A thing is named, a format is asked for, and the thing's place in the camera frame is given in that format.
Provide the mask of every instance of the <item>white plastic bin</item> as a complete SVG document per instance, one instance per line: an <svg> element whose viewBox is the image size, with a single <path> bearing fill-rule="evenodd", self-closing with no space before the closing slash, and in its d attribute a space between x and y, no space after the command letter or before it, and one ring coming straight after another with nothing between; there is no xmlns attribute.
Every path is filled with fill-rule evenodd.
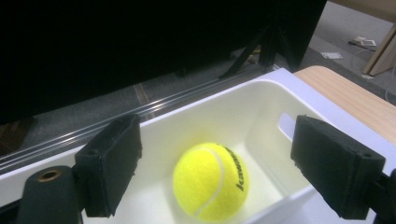
<svg viewBox="0 0 396 224"><path fill-rule="evenodd" d="M293 74L280 69L142 123L143 158L116 215L98 218L83 213L84 223L201 223L178 206L172 173L181 154L203 142L233 149L246 163L250 176L246 202L224 223L277 223L292 216L316 193L290 159L297 115L324 119L352 137L359 137L359 132L372 134ZM356 123L362 128L349 128ZM19 199L25 179L34 172L53 165L72 166L79 149L0 176L0 191L7 195L0 205Z"/></svg>

